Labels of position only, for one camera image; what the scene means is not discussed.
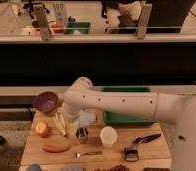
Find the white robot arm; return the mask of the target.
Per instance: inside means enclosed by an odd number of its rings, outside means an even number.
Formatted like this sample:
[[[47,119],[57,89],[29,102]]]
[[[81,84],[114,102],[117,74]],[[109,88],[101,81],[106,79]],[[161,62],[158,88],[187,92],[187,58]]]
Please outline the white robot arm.
[[[171,170],[196,171],[196,95],[95,91],[90,79],[79,77],[64,92],[63,114],[72,122],[86,108],[173,124],[176,132]]]

